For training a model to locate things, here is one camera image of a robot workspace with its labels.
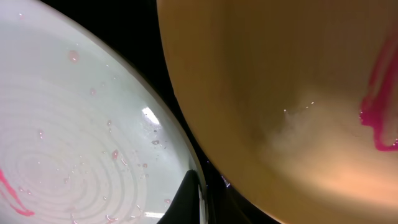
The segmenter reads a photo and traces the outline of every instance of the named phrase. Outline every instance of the white ceramic surface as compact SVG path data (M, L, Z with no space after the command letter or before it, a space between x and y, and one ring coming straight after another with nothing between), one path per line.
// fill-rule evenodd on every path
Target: white ceramic surface
M140 76L39 2L0 2L0 80L0 223L156 223L196 168Z

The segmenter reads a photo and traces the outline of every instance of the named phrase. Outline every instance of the white plate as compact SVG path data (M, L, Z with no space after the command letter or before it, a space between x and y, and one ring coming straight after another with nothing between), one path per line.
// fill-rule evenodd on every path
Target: white plate
M137 72L35 1L0 2L0 53L0 223L159 221L197 158Z

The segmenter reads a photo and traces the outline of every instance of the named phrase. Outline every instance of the black pointed object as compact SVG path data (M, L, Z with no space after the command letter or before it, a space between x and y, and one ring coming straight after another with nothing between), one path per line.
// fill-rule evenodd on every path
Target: black pointed object
M188 170L169 209L157 224L199 224L199 179Z

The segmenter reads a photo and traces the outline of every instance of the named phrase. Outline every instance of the white highlight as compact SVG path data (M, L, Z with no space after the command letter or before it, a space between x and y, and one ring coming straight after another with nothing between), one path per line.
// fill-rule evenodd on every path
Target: white highlight
M144 212L144 216L151 218L162 218L164 213Z
M142 109L142 112L145 114L145 117L150 119L154 124L160 124L155 114L148 107Z

